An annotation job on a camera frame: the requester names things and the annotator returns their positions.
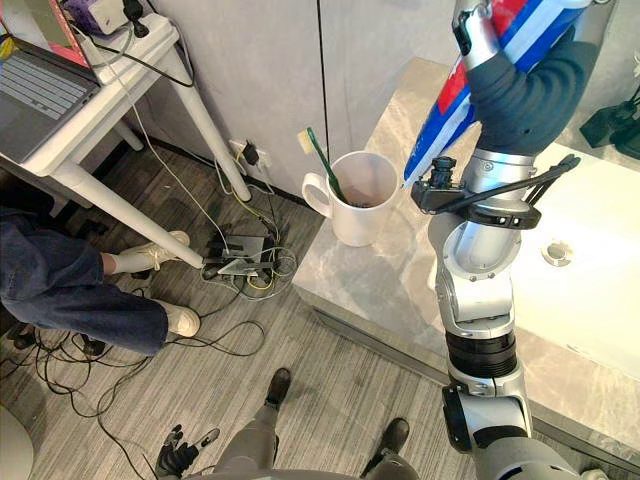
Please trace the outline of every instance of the white mug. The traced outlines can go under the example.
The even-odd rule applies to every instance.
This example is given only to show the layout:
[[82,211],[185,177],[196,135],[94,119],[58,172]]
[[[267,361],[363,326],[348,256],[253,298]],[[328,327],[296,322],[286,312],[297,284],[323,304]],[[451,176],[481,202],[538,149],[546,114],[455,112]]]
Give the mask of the white mug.
[[[341,201],[329,185],[328,177],[307,173],[302,196],[318,213],[332,220],[333,233],[352,247],[371,245],[389,216],[400,190],[400,175],[393,163],[375,153],[351,152],[333,165],[333,173],[349,203]],[[314,195],[319,191],[325,201]]]

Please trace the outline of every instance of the marble countertop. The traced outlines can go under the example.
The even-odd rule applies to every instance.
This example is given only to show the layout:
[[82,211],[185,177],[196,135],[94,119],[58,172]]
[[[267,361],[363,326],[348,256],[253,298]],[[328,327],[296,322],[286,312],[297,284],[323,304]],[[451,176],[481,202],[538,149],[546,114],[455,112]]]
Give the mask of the marble countertop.
[[[412,60],[366,150],[404,168],[425,112],[447,74],[446,66]],[[468,159],[478,135],[476,125],[447,154]],[[565,132],[559,143],[580,148],[571,132]],[[614,163],[640,170],[610,150],[587,153],[613,157]],[[369,247],[339,243],[325,221],[293,283],[318,310],[445,373],[444,329],[428,282],[435,262],[427,239],[429,218],[405,190],[384,232]],[[640,465],[640,382],[522,328],[517,340],[534,416]]]

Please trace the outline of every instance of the person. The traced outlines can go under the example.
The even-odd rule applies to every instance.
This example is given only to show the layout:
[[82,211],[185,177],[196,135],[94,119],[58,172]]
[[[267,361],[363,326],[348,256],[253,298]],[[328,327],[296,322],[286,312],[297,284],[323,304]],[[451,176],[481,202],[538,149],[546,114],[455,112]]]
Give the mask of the person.
[[[171,234],[189,244],[185,232]],[[168,332],[195,335],[197,313],[122,292],[104,277],[159,270],[168,260],[175,257],[154,243],[117,255],[99,252],[85,240],[43,227],[35,214],[0,206],[0,300],[23,323],[154,355]]]

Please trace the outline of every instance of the desk leg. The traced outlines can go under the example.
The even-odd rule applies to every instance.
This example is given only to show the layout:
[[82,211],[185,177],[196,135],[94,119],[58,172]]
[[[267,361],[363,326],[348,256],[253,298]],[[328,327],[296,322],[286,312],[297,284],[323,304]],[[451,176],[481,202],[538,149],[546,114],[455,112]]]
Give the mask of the desk leg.
[[63,162],[51,174],[51,177],[152,242],[166,248],[192,267],[202,267],[204,260],[200,255],[182,245],[169,232],[122,197],[116,195],[79,165],[73,162]]
[[[171,48],[169,52],[167,52],[162,60],[160,60],[159,66],[166,73],[169,73],[170,75],[173,75],[185,82],[189,81],[189,74],[184,68],[184,64],[176,53],[175,48]],[[209,146],[211,153],[213,153],[214,158],[220,164],[220,167],[229,179],[229,182],[231,182],[231,186],[240,200],[245,202],[250,200],[251,193],[245,185],[242,176],[238,172],[235,161],[229,153],[229,149],[224,143],[218,128],[213,123],[213,120],[211,120],[209,112],[207,112],[207,109],[202,103],[198,90],[195,88],[183,87],[175,82],[170,83],[180,97],[180,100],[187,109],[187,112],[191,115],[193,123],[198,127],[202,138],[204,138],[204,141]]]
[[140,141],[136,134],[124,123],[122,120],[118,120],[113,126],[115,132],[122,137],[122,139],[129,144],[136,152],[139,152],[144,148],[144,145]]

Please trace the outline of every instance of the wall outlet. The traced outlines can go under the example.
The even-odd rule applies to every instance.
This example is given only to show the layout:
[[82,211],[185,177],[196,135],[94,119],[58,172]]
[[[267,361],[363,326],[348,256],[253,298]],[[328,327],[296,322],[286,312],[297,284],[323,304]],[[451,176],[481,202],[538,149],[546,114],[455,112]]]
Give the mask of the wall outlet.
[[[229,140],[229,145],[231,146],[231,150],[233,151],[234,155],[238,155],[238,152],[241,152],[244,149],[244,146],[246,144],[247,144],[246,141],[242,141],[241,142],[241,141],[238,141],[238,140]],[[264,150],[260,150],[259,148],[257,148],[257,145],[256,145],[256,151],[258,152],[258,156],[260,157],[260,159],[258,160],[257,165],[262,164],[262,167],[264,167],[264,168],[271,168],[271,166],[272,166],[271,155],[269,155]],[[247,165],[246,162],[244,162],[243,164],[245,165],[245,167],[252,168],[251,165]]]

